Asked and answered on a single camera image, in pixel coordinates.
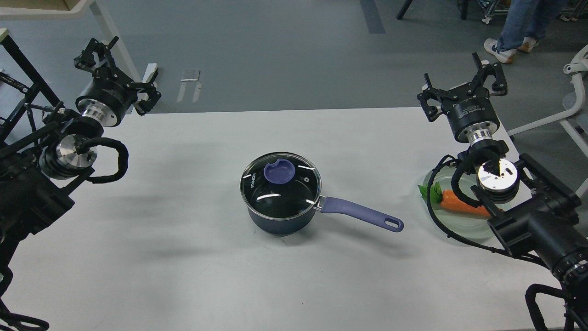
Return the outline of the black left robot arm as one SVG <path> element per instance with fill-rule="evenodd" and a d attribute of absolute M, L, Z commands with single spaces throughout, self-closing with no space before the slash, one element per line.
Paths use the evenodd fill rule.
<path fill-rule="evenodd" d="M 1 45 L 31 80 L 31 86 L 2 73 L 1 81 L 23 98 L 1 119 L 1 293 L 13 279 L 9 268 L 19 243 L 48 228 L 74 201 L 71 193 L 83 182 L 117 182 L 126 174 L 130 154 L 121 141 L 103 136 L 104 128 L 118 126 L 128 109 L 143 116 L 159 101 L 157 71 L 145 82 L 133 80 L 115 62 L 112 48 L 91 39 L 75 58 L 75 68 L 92 79 L 75 101 L 63 101 L 5 33 Z"/>

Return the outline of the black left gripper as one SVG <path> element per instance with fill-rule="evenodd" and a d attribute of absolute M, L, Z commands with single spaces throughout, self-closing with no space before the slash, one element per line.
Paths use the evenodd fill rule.
<path fill-rule="evenodd" d="M 138 115 L 146 115 L 162 96 L 155 83 L 158 68 L 147 68 L 146 80 L 134 81 L 133 91 L 117 84 L 127 83 L 127 75 L 116 66 L 111 53 L 118 40 L 114 36 L 109 44 L 104 44 L 92 38 L 74 59 L 75 68 L 92 75 L 92 81 L 76 99 L 76 109 L 105 127 L 118 126 L 132 104 Z"/>

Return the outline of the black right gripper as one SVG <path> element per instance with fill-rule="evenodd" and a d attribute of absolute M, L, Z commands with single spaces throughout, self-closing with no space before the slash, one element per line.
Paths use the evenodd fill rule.
<path fill-rule="evenodd" d="M 447 99 L 447 91 L 433 87 L 428 73 L 424 74 L 425 84 L 422 92 L 417 95 L 418 103 L 424 111 L 428 122 L 446 115 L 454 139 L 460 143 L 468 143 L 468 134 L 475 129 L 488 129 L 491 134 L 500 127 L 498 116 L 489 100 L 490 96 L 506 96 L 508 83 L 504 75 L 502 63 L 482 63 L 477 52 L 472 54 L 477 73 L 468 83 L 468 89 L 457 89 L 452 96 L 456 101 Z M 493 94 L 483 88 L 488 77 L 494 78 L 491 84 Z"/>

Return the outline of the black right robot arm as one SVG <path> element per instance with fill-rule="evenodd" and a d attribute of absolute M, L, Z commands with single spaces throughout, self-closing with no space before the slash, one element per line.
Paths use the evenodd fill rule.
<path fill-rule="evenodd" d="M 565 331 L 587 329 L 587 238 L 575 225 L 581 199 L 569 187 L 527 154 L 515 162 L 506 157 L 508 145 L 493 135 L 500 121 L 491 96 L 505 96 L 508 84 L 501 63 L 482 61 L 473 54 L 476 74 L 469 81 L 448 90 L 425 84 L 417 96 L 430 122 L 445 115 L 454 140 L 468 145 L 458 157 L 446 155 L 433 168 L 422 197 L 429 215 L 447 237 L 465 245 L 547 268 L 560 287 L 533 284 L 525 302 L 533 326 L 548 328 L 536 302 L 539 293 L 564 301 Z M 451 180 L 455 200 L 470 210 L 485 210 L 487 224 L 501 243 L 495 248 L 457 234 L 439 220 L 434 205 L 450 202 L 446 191 L 437 191 L 436 175 L 454 167 Z"/>

